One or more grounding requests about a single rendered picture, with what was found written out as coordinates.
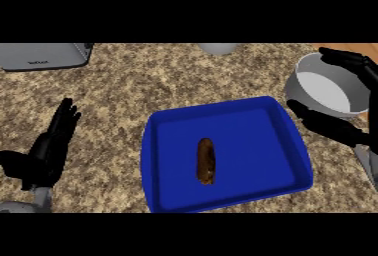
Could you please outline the blue tray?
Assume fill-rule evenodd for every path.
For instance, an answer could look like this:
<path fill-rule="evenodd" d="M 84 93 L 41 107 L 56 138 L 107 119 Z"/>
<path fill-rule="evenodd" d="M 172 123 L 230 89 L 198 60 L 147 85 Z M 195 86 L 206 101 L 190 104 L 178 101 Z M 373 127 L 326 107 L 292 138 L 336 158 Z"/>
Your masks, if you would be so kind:
<path fill-rule="evenodd" d="M 196 179 L 203 138 L 215 153 L 211 185 Z M 199 212 L 313 185 L 301 135 L 268 96 L 155 112 L 144 126 L 140 171 L 153 212 Z"/>

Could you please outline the wooden board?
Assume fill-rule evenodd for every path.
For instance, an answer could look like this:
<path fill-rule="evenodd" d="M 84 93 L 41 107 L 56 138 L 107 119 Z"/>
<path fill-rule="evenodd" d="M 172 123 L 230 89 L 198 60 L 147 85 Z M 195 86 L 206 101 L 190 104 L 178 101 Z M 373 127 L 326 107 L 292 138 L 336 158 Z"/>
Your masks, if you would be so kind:
<path fill-rule="evenodd" d="M 313 47 L 316 49 L 326 47 L 335 50 L 360 53 L 378 64 L 378 43 L 314 43 Z"/>

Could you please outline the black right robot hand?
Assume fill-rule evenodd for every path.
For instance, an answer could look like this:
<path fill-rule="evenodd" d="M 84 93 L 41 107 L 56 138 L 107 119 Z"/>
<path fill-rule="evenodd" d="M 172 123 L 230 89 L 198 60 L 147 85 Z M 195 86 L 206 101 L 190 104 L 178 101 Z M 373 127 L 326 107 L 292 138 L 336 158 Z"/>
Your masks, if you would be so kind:
<path fill-rule="evenodd" d="M 342 143 L 351 148 L 357 144 L 366 145 L 378 155 L 378 64 L 360 53 L 319 48 L 320 60 L 348 70 L 358 78 L 370 91 L 369 95 L 369 132 L 363 133 L 350 122 L 311 110 L 295 99 L 286 105 L 295 116 L 301 119 L 304 127 L 319 135 Z"/>

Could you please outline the grey appliance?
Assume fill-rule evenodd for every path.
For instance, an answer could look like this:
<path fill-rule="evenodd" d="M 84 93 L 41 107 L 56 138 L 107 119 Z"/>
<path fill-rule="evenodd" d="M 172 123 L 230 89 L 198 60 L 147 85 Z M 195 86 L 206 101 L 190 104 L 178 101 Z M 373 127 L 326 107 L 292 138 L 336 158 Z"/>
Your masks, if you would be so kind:
<path fill-rule="evenodd" d="M 93 43 L 0 43 L 0 68 L 34 71 L 85 66 Z"/>

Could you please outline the grey round container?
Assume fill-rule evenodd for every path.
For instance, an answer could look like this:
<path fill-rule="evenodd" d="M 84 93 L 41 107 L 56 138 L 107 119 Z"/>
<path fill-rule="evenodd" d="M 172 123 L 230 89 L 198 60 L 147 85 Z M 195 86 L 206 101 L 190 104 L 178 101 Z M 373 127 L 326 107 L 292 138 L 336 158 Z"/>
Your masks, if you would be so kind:
<path fill-rule="evenodd" d="M 226 55 L 230 54 L 237 44 L 236 43 L 199 43 L 199 48 L 212 55 Z"/>

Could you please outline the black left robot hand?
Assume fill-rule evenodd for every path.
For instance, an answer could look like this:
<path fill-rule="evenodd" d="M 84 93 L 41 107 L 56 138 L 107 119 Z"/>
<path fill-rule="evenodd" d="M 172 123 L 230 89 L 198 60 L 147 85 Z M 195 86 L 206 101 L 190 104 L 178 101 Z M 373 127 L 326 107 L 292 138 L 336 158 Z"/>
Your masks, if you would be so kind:
<path fill-rule="evenodd" d="M 47 131 L 34 141 L 26 154 L 1 150 L 0 166 L 4 175 L 22 181 L 22 190 L 38 187 L 51 188 L 60 179 L 68 145 L 74 135 L 81 113 L 72 104 L 72 99 L 65 98 L 56 109 Z"/>

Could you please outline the grey pot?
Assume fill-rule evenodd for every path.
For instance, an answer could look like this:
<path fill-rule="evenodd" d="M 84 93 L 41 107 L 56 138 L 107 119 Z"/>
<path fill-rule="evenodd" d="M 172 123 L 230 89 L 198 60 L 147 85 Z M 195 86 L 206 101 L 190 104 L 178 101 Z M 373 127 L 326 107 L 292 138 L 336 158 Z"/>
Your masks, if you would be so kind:
<path fill-rule="evenodd" d="M 311 110 L 339 118 L 364 114 L 369 109 L 369 90 L 357 76 L 326 64 L 319 53 L 307 54 L 296 62 L 285 95 Z"/>

